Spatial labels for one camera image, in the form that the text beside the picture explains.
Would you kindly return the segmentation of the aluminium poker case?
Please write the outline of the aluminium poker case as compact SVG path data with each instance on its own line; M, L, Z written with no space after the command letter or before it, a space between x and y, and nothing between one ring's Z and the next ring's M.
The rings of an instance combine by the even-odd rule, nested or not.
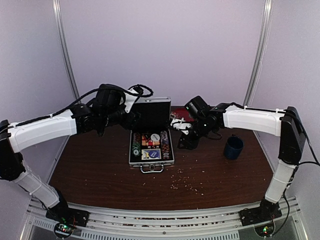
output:
M140 118L130 131L129 166L139 168L143 174L162 173L175 163L169 128L171 98L141 98L131 112Z

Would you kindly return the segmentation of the blue yellow card deck box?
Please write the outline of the blue yellow card deck box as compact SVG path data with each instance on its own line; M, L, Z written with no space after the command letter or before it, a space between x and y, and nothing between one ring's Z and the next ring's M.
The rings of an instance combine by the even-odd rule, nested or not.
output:
M141 157L142 160L160 160L161 159L161 157L160 157L160 159L149 158L148 150L155 150L155 149L143 149L142 150L142 157Z

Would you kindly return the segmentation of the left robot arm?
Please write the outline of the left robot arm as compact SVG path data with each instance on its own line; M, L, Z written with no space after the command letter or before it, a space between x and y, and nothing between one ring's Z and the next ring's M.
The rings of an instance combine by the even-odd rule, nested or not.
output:
M72 218L72 211L62 193L42 182L24 163L22 150L37 144L96 131L102 137L107 127L120 125L131 129L140 115L131 111L140 98L148 98L153 90L142 84L129 89L103 83L65 108L44 116L0 123L0 178L14 182L37 198L45 209L61 222Z

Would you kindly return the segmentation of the purple small blind button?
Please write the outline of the purple small blind button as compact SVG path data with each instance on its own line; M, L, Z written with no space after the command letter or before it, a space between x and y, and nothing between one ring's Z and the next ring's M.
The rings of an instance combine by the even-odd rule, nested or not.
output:
M149 149L148 150L148 157L151 159L160 159L161 158L161 151L159 149Z

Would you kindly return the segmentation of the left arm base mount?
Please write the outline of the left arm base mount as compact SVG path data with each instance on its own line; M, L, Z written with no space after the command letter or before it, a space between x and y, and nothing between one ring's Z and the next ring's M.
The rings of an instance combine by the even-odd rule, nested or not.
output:
M46 211L45 217L56 221L53 233L59 239L70 237L78 227L86 227L90 213L85 210L68 208L66 213L58 215L52 209Z

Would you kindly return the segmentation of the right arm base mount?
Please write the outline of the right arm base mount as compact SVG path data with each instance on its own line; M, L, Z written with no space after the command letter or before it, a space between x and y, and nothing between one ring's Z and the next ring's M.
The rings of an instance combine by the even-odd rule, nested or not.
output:
M271 237L276 232L275 219L282 216L278 208L273 211L264 210L262 207L245 208L239 212L243 227L253 225L255 233L262 238Z

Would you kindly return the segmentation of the red card deck box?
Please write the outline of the red card deck box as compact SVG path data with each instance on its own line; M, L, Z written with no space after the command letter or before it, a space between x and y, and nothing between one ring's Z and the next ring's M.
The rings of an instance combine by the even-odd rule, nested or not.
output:
M151 147L151 146L159 146L160 141L152 141L151 135L153 133L143 133L141 136L141 145L144 147Z

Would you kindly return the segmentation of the white dealer button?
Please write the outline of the white dealer button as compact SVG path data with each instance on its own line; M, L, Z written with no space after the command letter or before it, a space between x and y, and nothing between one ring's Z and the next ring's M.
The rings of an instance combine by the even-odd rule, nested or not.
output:
M150 139L153 141L153 142L159 142L161 137L159 134L156 134L156 133L153 133L151 136L150 136Z

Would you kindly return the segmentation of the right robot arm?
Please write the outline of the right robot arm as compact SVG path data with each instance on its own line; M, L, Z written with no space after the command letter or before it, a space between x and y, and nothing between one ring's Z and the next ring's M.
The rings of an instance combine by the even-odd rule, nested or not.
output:
M279 200L302 165L305 145L311 145L297 109L293 106L285 109L253 108L235 102L210 106L200 96L191 99L184 107L193 121L173 119L170 123L171 127L181 132L178 142L180 149L193 150L197 148L200 138L207 137L210 132L217 133L220 129L250 130L257 135L259 142L262 141L262 135L279 139L278 163L256 209L259 220L268 220L279 208Z

